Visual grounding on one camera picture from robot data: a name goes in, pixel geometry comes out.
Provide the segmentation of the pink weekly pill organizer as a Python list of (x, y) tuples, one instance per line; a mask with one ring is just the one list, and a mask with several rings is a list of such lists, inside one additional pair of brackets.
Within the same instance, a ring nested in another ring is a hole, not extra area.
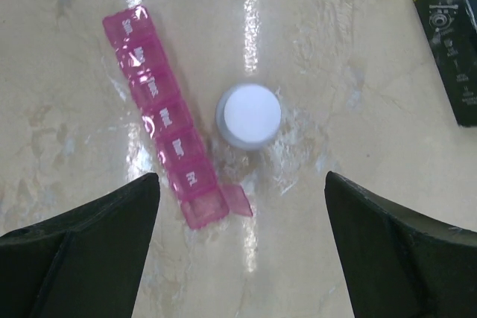
[(189, 228), (230, 213), (252, 216), (243, 188), (219, 182), (147, 8), (106, 16), (102, 25)]

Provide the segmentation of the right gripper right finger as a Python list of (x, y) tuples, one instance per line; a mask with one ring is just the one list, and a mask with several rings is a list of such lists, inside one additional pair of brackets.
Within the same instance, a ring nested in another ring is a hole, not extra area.
[(355, 317), (475, 317), (476, 233), (326, 175), (325, 201)]

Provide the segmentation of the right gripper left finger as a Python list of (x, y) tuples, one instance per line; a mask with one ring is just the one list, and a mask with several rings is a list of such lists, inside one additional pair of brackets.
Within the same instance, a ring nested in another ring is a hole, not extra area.
[(2, 317), (131, 317), (159, 208), (147, 173), (1, 237)]

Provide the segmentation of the grey pill bottle white cap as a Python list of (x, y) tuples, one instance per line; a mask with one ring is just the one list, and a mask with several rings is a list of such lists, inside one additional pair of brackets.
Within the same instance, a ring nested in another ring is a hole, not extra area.
[(260, 150), (279, 132), (282, 109), (277, 96), (258, 83), (240, 83), (223, 93), (215, 123), (223, 139), (242, 150)]

